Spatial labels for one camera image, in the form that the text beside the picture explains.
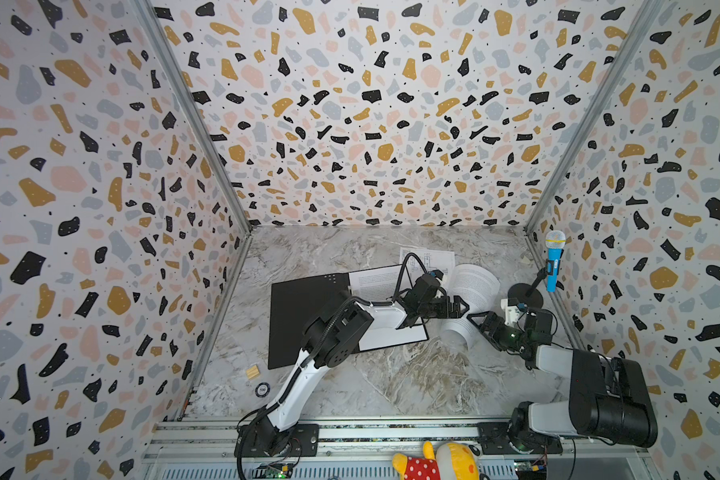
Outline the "text paper sheet back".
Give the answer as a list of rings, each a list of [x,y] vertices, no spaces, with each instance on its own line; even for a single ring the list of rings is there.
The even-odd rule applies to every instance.
[[[446,291],[450,296],[459,296],[467,308],[463,315],[442,323],[440,339],[449,347],[469,350],[481,335],[467,315],[491,310],[499,294],[500,282],[487,269],[472,264],[455,266],[447,278]]]

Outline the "text paper sheet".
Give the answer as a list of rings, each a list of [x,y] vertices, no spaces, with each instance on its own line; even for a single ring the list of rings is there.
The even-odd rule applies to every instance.
[[[440,339],[449,347],[469,350],[481,335],[467,315],[491,310],[499,294],[500,282],[487,269],[472,264],[455,266],[447,278],[446,291],[450,296],[459,296],[467,308],[463,315],[442,323]]]
[[[399,303],[392,304],[399,272],[399,265],[391,265],[348,274],[352,295],[371,304],[371,307],[362,305],[362,308],[374,319],[360,339],[357,353],[414,344],[429,339],[427,329],[420,320],[416,320],[412,327],[402,328],[406,312]]]

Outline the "paper sheet with diagram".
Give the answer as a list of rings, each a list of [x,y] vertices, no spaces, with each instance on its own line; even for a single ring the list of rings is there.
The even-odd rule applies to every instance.
[[[424,248],[401,247],[399,260],[403,261],[408,253],[413,252],[424,264],[427,271],[439,270],[443,274],[443,280],[447,280],[456,266],[456,255],[453,251],[432,250]],[[419,263],[411,258],[406,264],[407,272],[404,276],[415,281],[423,274]]]

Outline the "text paper sheet front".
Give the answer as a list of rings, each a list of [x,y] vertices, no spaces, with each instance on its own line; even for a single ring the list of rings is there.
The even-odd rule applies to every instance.
[[[374,319],[360,339],[357,353],[414,344],[429,339],[427,329],[420,320],[416,320],[412,327],[402,328],[406,312],[399,303],[392,304],[399,272],[399,265],[391,265],[348,274],[352,295],[371,304],[371,307],[362,305],[362,308]]]

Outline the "orange black binder folder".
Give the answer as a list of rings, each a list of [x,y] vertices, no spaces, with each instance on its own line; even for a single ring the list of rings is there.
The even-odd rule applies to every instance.
[[[348,273],[330,273],[271,285],[268,368],[293,366],[304,329],[327,307],[351,292]]]

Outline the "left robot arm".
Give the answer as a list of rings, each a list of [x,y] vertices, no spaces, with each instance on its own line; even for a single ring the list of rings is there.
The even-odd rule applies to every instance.
[[[320,426],[300,421],[312,393],[329,372],[351,354],[360,352],[364,338],[371,347],[376,333],[390,336],[421,326],[429,319],[457,319],[469,304],[442,286],[442,272],[425,272],[410,289],[399,286],[388,301],[373,302],[345,294],[307,325],[295,365],[280,391],[264,407],[237,427],[235,457],[274,458],[278,455],[314,457]]]

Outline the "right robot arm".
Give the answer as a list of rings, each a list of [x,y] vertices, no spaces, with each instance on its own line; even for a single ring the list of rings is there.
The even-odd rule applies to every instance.
[[[639,448],[655,444],[658,423],[638,362],[555,343],[557,319],[546,309],[526,308],[515,321],[493,311],[467,319],[496,350],[568,382],[565,400],[515,407],[501,435],[514,450],[553,452],[563,438]]]

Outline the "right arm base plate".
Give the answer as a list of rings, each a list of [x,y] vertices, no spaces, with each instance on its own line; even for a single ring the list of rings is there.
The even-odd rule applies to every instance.
[[[557,437],[534,432],[526,427],[513,427],[509,421],[477,424],[477,443],[485,455],[562,454],[563,447]]]

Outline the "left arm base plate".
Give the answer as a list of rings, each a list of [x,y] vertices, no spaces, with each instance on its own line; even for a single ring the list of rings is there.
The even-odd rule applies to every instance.
[[[241,427],[235,447],[238,458],[277,457],[286,454],[300,457],[317,455],[320,427],[315,423],[296,423],[279,431],[267,420]]]

